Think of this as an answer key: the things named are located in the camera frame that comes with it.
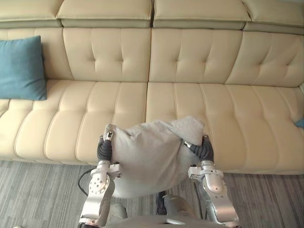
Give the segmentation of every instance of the tufted backrest cushion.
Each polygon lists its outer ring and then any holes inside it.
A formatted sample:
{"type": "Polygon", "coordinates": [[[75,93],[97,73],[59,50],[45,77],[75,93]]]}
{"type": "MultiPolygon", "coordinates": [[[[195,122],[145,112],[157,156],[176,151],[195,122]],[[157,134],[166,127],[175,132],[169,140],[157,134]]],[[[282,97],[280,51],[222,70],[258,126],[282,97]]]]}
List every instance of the tufted backrest cushion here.
{"type": "Polygon", "coordinates": [[[225,83],[241,31],[152,29],[151,82],[225,83]]]}
{"type": "Polygon", "coordinates": [[[243,32],[238,56],[226,84],[297,87],[303,81],[303,36],[243,32]]]}
{"type": "Polygon", "coordinates": [[[147,82],[149,28],[0,29],[0,39],[41,36],[48,79],[147,82]]]}
{"type": "Polygon", "coordinates": [[[75,80],[148,81],[149,28],[65,28],[63,35],[75,80]]]}
{"type": "Polygon", "coordinates": [[[300,35],[157,28],[149,81],[297,87],[303,62],[300,35]]]}

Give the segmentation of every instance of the floor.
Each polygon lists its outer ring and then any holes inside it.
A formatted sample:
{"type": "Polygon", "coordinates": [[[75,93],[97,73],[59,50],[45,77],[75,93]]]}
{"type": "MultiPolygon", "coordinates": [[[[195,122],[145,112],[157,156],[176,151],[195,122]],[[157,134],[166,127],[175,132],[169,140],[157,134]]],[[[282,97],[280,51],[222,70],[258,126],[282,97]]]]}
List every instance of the floor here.
{"type": "MultiPolygon", "coordinates": [[[[89,166],[0,161],[0,228],[73,228],[85,201],[77,178],[89,166]]],[[[89,177],[82,185],[87,186],[89,177]]],[[[243,228],[304,228],[304,175],[225,174],[243,228]]],[[[190,180],[168,190],[199,214],[190,180]]],[[[121,202],[129,217],[155,214],[155,195],[121,202]]]]}

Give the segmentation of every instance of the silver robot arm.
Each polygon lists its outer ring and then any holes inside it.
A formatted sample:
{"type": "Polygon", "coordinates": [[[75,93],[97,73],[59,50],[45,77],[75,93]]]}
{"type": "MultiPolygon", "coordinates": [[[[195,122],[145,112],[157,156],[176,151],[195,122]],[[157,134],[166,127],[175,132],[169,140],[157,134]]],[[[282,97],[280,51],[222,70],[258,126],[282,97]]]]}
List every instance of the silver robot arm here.
{"type": "Polygon", "coordinates": [[[238,215],[227,194],[227,187],[223,181],[224,174],[215,169],[213,149],[208,136],[204,136],[202,146],[189,142],[184,142],[184,145],[200,158],[200,167],[192,165],[188,170],[188,176],[199,181],[209,218],[230,228],[241,228],[238,215]]]}
{"type": "Polygon", "coordinates": [[[84,203],[78,228],[101,228],[106,225],[111,197],[115,189],[113,179],[120,177],[120,164],[111,165],[113,132],[109,131],[103,141],[100,137],[98,143],[98,165],[91,171],[89,194],[84,203]]]}

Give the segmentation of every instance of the sofa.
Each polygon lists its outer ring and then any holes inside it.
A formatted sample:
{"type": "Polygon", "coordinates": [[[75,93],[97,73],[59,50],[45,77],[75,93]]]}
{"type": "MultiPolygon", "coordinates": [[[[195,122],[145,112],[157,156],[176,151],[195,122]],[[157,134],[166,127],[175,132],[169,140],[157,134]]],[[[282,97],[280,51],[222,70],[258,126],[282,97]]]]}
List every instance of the sofa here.
{"type": "Polygon", "coordinates": [[[0,1],[0,39],[40,35],[47,80],[45,101],[0,99],[0,159],[96,165],[107,124],[191,115],[218,169],[303,174],[302,6],[0,1]]]}

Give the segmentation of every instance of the sofa cushion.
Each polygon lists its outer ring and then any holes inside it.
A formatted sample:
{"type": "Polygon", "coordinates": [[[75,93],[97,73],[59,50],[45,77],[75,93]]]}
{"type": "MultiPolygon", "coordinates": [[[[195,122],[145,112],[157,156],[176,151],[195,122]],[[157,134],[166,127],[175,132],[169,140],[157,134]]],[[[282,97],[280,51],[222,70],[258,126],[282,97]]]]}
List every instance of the sofa cushion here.
{"type": "Polygon", "coordinates": [[[297,87],[304,82],[304,37],[243,32],[226,84],[297,87]]]}
{"type": "Polygon", "coordinates": [[[63,0],[0,1],[0,28],[60,27],[56,19],[63,0]]]}
{"type": "Polygon", "coordinates": [[[241,173],[304,172],[304,116],[300,88],[149,83],[146,121],[185,116],[205,123],[220,170],[241,173]]]}
{"type": "Polygon", "coordinates": [[[150,0],[64,0],[58,12],[65,27],[148,28],[150,0]]]}
{"type": "Polygon", "coordinates": [[[0,100],[0,158],[96,164],[105,126],[145,122],[146,83],[48,80],[47,100],[0,100]]]}
{"type": "Polygon", "coordinates": [[[155,0],[158,28],[242,29],[250,20],[241,0],[155,0]]]}
{"type": "Polygon", "coordinates": [[[45,100],[40,36],[0,40],[0,98],[45,100]]]}
{"type": "Polygon", "coordinates": [[[41,36],[48,79],[147,82],[149,28],[0,29],[0,39],[41,36]]]}
{"type": "Polygon", "coordinates": [[[150,82],[297,87],[304,38],[232,30],[152,30],[150,82]]]}
{"type": "Polygon", "coordinates": [[[148,81],[149,28],[64,28],[63,36],[75,80],[148,81]]]}
{"type": "Polygon", "coordinates": [[[241,31],[154,28],[150,82],[225,83],[241,31]]]}
{"type": "Polygon", "coordinates": [[[242,0],[252,21],[244,30],[304,34],[303,3],[284,0],[242,0]]]}

